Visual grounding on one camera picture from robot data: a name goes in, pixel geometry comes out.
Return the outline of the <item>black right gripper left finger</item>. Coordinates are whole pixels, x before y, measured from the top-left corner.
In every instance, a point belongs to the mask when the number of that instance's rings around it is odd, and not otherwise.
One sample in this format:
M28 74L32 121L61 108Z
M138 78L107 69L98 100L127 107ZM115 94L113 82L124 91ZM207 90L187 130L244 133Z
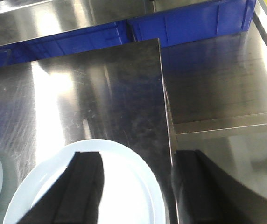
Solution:
M99 152L75 152L65 171L20 224L95 224L104 189Z

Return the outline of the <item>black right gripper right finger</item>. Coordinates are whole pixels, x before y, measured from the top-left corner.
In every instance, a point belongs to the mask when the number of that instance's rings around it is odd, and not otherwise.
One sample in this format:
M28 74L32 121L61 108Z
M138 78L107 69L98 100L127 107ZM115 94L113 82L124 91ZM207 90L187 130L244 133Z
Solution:
M172 178L181 224L267 224L267 199L199 150L175 153Z

